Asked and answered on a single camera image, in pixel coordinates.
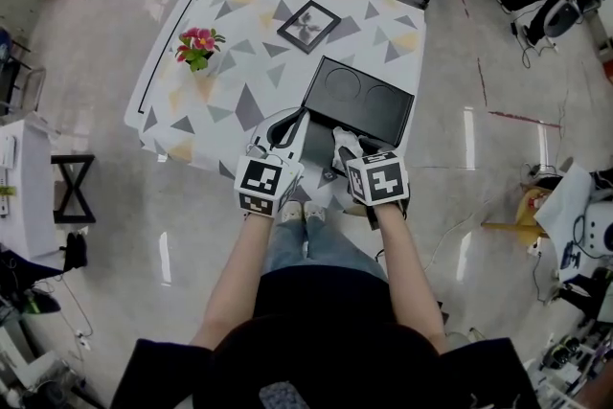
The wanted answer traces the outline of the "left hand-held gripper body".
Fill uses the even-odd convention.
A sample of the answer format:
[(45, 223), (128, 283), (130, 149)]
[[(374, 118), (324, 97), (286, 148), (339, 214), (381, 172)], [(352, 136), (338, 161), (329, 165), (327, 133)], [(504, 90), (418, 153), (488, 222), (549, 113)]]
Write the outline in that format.
[(234, 191), (238, 207), (248, 214), (274, 217), (297, 188), (310, 115), (288, 108), (260, 122), (238, 159)]

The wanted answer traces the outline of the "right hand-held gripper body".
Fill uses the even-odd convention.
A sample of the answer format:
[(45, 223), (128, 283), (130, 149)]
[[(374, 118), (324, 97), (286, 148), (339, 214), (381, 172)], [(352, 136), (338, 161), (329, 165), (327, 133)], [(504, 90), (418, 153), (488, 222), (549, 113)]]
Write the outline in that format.
[(410, 197), (404, 162), (393, 151), (348, 160), (345, 168), (352, 197), (365, 206), (373, 207)]

